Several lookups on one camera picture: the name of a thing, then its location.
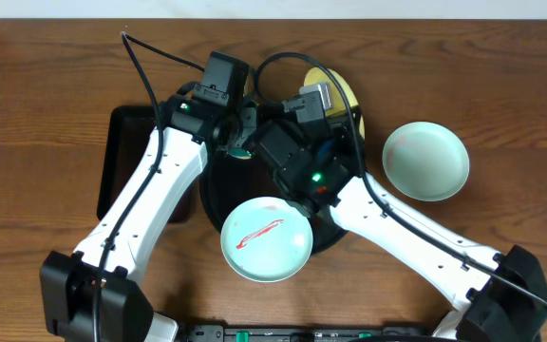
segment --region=cable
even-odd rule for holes
[[[155,52],[155,53],[157,53],[157,54],[159,54],[159,55],[161,55],[161,56],[170,58],[170,59],[173,60],[173,61],[177,61],[177,62],[179,62],[179,63],[183,63],[183,64],[185,64],[186,66],[194,67],[194,68],[196,68],[197,70],[199,70],[199,71],[201,71],[201,72],[204,72],[204,68],[203,68],[203,67],[201,67],[201,66],[199,66],[199,65],[197,65],[197,64],[195,64],[195,63],[193,63],[193,62],[184,60],[184,59],[182,59],[182,58],[180,58],[180,57],[177,57],[177,56],[175,56],[175,55],[171,55],[171,54],[168,53],[168,52],[164,52],[164,51],[162,51],[162,50],[160,50],[160,49],[154,48],[154,47],[152,47],[152,46],[150,46],[150,45],[148,45],[148,44],[146,44],[146,43],[141,42],[140,40],[134,38],[133,36],[127,34],[126,32],[122,32],[122,36],[125,36],[125,38],[127,38],[127,40],[129,40],[130,42],[135,43],[135,44],[138,44],[138,45],[140,45],[141,47],[146,48],[146,49],[148,49],[148,50],[151,50],[151,51],[153,51],[153,52]]]
[[[175,60],[177,62],[183,63],[187,66],[194,67],[200,71],[204,71],[204,68],[201,66],[198,66],[195,63],[185,61],[177,56],[173,56],[169,53],[163,52],[161,50],[158,50],[154,47],[151,47],[140,40],[130,36],[129,34],[122,32],[122,41],[123,45],[125,46],[125,49],[128,51],[128,55],[130,56],[130,59],[132,60],[132,63],[134,64],[134,67],[139,72],[139,75],[141,76],[142,82],[144,83],[144,87],[147,90],[147,94],[149,95],[149,99],[151,100],[151,105],[153,106],[155,121],[156,121],[156,128],[158,129],[158,152],[156,154],[156,159],[153,162],[153,165],[149,169],[149,173],[145,177],[145,179],[142,181],[141,186],[139,186],[139,189],[134,194],[132,199],[128,202],[128,205],[123,209],[122,214],[120,215],[120,218],[115,223],[115,226],[111,230],[111,233],[109,234],[109,237],[104,241],[104,247],[103,247],[103,253],[101,254],[101,260],[99,261],[99,267],[96,272],[96,278],[94,279],[94,296],[92,299],[92,331],[94,336],[94,342],[100,342],[101,341],[101,285],[103,282],[103,276],[104,276],[104,267],[106,264],[106,259],[109,256],[109,251],[113,247],[113,241],[115,239],[115,236],[122,228],[122,224],[125,221],[128,214],[130,214],[130,211],[136,204],[136,202],[139,200],[139,198],[142,195],[142,192],[144,192],[144,189],[147,187],[151,179],[155,176],[156,172],[158,172],[160,168],[160,162],[161,157],[163,155],[163,127],[161,125],[161,114],[160,114],[160,107],[158,106],[158,101],[156,100],[156,96],[153,92],[153,89],[151,88],[151,85],[149,84],[149,80],[147,80],[147,76],[144,73],[144,70],[142,69],[141,64],[139,63],[139,60],[137,59],[136,55],[134,54],[134,51],[132,51],[132,47],[130,47],[130,44],[128,41],[134,42],[138,45],[140,45],[143,48],[147,48],[151,51],[154,51],[164,57],[168,57],[172,60]]]
[[[396,214],[389,207],[388,203],[386,203],[381,198],[379,198],[379,196],[377,196],[377,194],[372,189],[372,186],[370,185],[370,182],[368,181],[368,178],[367,178],[367,168],[366,168],[365,161],[364,161],[364,158],[363,158],[362,153],[361,153],[362,148],[361,148],[360,140],[358,139],[358,133],[357,133],[356,126],[355,126],[355,123],[354,123],[354,117],[351,113],[351,107],[349,105],[348,96],[345,93],[345,91],[343,90],[343,88],[341,87],[341,85],[339,84],[339,82],[337,81],[337,79],[334,77],[334,75],[330,72],[330,70],[327,67],[325,67],[320,62],[313,59],[312,57],[310,57],[308,55],[305,55],[305,54],[302,54],[302,53],[298,53],[298,52],[280,52],[280,53],[276,53],[275,55],[273,55],[273,56],[269,57],[268,59],[266,59],[265,61],[263,61],[263,63],[258,67],[258,69],[256,71],[256,75],[255,75],[255,92],[261,99],[263,99],[264,101],[266,101],[270,104],[273,103],[271,100],[268,100],[267,98],[265,98],[261,95],[261,93],[259,91],[259,88],[258,88],[258,81],[259,81],[259,78],[261,76],[261,72],[263,71],[263,69],[269,63],[271,63],[275,60],[281,59],[281,58],[298,58],[298,59],[301,59],[303,61],[306,61],[306,62],[310,63],[314,67],[317,67],[320,70],[322,70],[322,72],[324,72],[324,74],[329,77],[330,81],[337,88],[337,90],[339,91],[339,94],[341,95],[341,99],[343,100],[343,104],[345,105],[346,111],[347,111],[347,114],[348,114],[349,128],[350,128],[351,133],[352,133],[351,136],[352,136],[353,147],[354,147],[354,150],[356,152],[356,161],[358,162],[358,173],[359,173],[360,177],[362,178],[362,181],[364,182],[365,187],[367,188],[368,194],[372,197],[372,200],[375,203],[377,203],[377,205],[383,210],[383,212],[385,214],[387,214],[391,219],[394,219],[395,221],[397,221],[400,225],[405,227],[409,232],[413,233],[414,235],[416,235],[417,237],[423,239],[424,241],[430,243],[434,247],[442,250],[443,252],[449,254],[450,256],[454,257],[455,259],[461,261],[464,265],[474,267],[476,270],[479,270],[479,271],[483,272],[484,274],[493,277],[494,279],[504,283],[505,285],[519,291],[523,295],[526,295],[529,298],[531,298],[531,299],[533,299],[533,300],[535,300],[535,301],[537,301],[537,302],[539,302],[539,303],[541,303],[541,304],[543,304],[544,306],[547,307],[547,300],[541,298],[540,296],[538,296],[536,294],[533,294],[529,290],[526,290],[526,289],[522,288],[521,286],[511,282],[510,280],[507,280],[507,279],[503,278],[502,276],[497,275],[494,270],[488,268],[487,266],[484,266],[484,265],[480,264],[478,261],[472,259],[469,256],[465,256],[465,255],[455,251],[454,249],[442,244],[441,242],[439,242],[435,238],[431,237],[430,235],[420,231],[418,228],[416,228],[415,226],[413,226],[412,224],[410,224],[409,222],[404,220],[402,217],[400,217],[398,214]]]
[[[198,81],[187,82],[186,84],[180,86],[179,90],[177,90],[177,94],[185,96],[193,90],[196,85],[199,85]]]

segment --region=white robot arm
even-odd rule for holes
[[[113,272],[116,267],[122,266],[128,271],[127,278],[138,284],[144,279],[151,252],[180,197],[201,174],[207,162],[205,143],[193,142],[191,134],[167,127],[163,135],[160,169],[123,222],[104,268]],[[157,150],[158,132],[154,130],[139,166],[115,203],[92,233],[75,248],[74,252],[84,253],[83,262],[98,267],[104,240],[141,186],[153,165]]]
[[[422,232],[444,245],[471,257],[492,269],[499,265],[493,259],[495,249],[459,236],[388,193],[371,175],[368,180],[377,195],[391,210],[412,223]],[[476,269],[466,268],[462,262],[409,232],[397,221],[383,214],[373,202],[362,179],[354,177],[339,193],[341,200],[330,208],[334,222],[379,245],[429,281],[452,304],[451,312],[434,332],[434,336],[455,339],[455,329],[471,305],[466,294],[480,290],[490,279]]]

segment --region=cable clip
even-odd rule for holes
[[[387,219],[387,212],[390,212],[390,211],[391,211],[391,208],[389,207],[389,203],[386,202],[386,204],[384,204],[384,207],[382,209],[381,217],[384,219]]]
[[[106,237],[104,241],[101,243],[101,247],[104,247],[106,243],[109,242],[109,237]]]
[[[153,166],[155,166],[155,164],[149,166],[149,171],[153,170]],[[158,173],[159,173],[159,174],[161,173],[161,167],[158,168]]]
[[[467,266],[469,259],[470,259],[469,256],[463,256],[462,257],[462,270],[470,271],[470,268]]]

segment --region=screw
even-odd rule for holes
[[[493,256],[493,261],[497,263],[501,263],[503,261],[503,254],[502,253],[495,253]]]
[[[470,289],[467,291],[467,294],[465,294],[465,297],[467,298],[467,300],[473,302],[474,299],[476,299],[476,296],[479,294],[478,291],[476,291],[475,289]]]

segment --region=wooden table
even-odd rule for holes
[[[547,22],[0,20],[0,341],[57,340],[45,329],[39,267],[97,223],[111,110],[148,104],[121,30],[202,65],[212,50],[254,66],[284,50],[317,57],[352,85],[371,172],[389,189],[386,137],[414,121],[450,128],[471,157],[464,189],[435,203],[400,198],[501,251],[522,245],[547,275]],[[137,54],[160,100],[200,77]],[[264,92],[296,93],[306,70],[272,66]],[[229,324],[434,328],[448,310],[424,279],[353,234],[286,281],[245,280],[197,197],[191,219],[160,237],[142,287],[178,320]]]

